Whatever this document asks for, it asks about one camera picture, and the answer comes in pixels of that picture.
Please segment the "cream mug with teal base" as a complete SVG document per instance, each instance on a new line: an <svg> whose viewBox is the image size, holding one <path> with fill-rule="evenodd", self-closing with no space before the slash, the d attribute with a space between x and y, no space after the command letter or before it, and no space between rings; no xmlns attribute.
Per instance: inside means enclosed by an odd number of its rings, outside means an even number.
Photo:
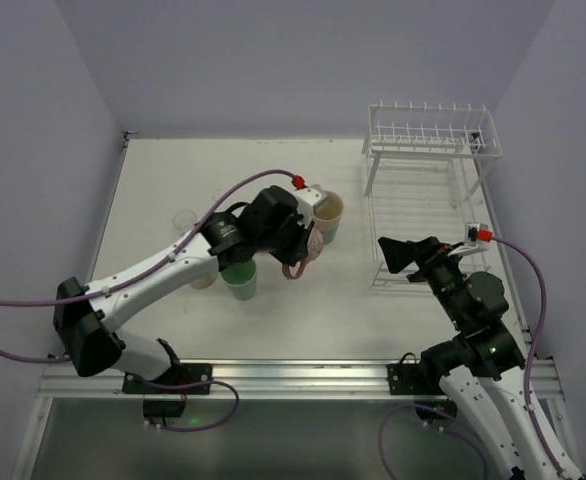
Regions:
<svg viewBox="0 0 586 480"><path fill-rule="evenodd" d="M319 185L313 188L326 195L326 202L313 217L314 227L322 234L324 245L333 242L344 211L344 202L334 191L323 190Z"/></svg>

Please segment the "mint green cup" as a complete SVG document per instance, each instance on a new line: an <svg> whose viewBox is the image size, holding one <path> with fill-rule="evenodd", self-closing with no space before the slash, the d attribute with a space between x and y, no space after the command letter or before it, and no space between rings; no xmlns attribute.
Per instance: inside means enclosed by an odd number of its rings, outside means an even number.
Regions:
<svg viewBox="0 0 586 480"><path fill-rule="evenodd" d="M256 294L257 266L254 260L229 266L221 277L236 300L247 301Z"/></svg>

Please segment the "light pink ribbed mug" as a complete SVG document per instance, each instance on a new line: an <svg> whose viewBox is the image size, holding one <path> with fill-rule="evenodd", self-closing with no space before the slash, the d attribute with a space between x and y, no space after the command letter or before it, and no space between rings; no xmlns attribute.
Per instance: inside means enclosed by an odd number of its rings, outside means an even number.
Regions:
<svg viewBox="0 0 586 480"><path fill-rule="evenodd" d="M190 282L189 287L195 290L203 290L212 286L216 282L217 278L218 273L213 272Z"/></svg>

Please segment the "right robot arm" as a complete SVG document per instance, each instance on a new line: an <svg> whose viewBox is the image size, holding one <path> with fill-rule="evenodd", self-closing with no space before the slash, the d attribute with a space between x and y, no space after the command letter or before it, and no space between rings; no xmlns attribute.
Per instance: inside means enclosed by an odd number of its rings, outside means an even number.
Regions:
<svg viewBox="0 0 586 480"><path fill-rule="evenodd" d="M461 272L462 257L487 249L496 236L481 224L449 244L378 240L388 270L410 264L411 283L431 289L457 332L423 351L413 365L396 365L402 377L421 380L445 393L463 412L505 479L582 479L563 449L531 384L535 353L524 353L503 322L509 309L502 280L486 271Z"/></svg>

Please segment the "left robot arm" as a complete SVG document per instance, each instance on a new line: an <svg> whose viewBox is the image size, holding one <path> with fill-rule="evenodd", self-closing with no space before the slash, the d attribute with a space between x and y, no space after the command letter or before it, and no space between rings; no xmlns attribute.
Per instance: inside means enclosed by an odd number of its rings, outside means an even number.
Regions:
<svg viewBox="0 0 586 480"><path fill-rule="evenodd" d="M122 272L87 285L62 282L54 328L76 373L92 377L116 369L146 384L174 389L185 383L186 368L168 342L132 334L125 323L184 285L258 252L284 268L303 265L321 249L314 216L326 201L318 186L294 192L270 186L246 205L214 209L177 243Z"/></svg>

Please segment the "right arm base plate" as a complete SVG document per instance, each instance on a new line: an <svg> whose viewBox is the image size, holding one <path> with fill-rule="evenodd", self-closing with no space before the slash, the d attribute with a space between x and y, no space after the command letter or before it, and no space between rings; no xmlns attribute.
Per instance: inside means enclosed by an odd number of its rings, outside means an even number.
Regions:
<svg viewBox="0 0 586 480"><path fill-rule="evenodd" d="M442 396L440 376L414 353L407 352L399 360L386 365L387 384L391 395Z"/></svg>

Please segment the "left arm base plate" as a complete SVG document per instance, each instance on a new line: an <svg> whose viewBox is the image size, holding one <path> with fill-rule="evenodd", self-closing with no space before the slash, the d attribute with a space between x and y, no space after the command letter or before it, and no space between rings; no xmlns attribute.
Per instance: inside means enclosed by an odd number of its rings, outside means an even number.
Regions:
<svg viewBox="0 0 586 480"><path fill-rule="evenodd" d="M171 366L155 380L142 381L133 374L126 374L122 392L132 395L192 394L208 395L213 379L210 363L181 363Z"/></svg>

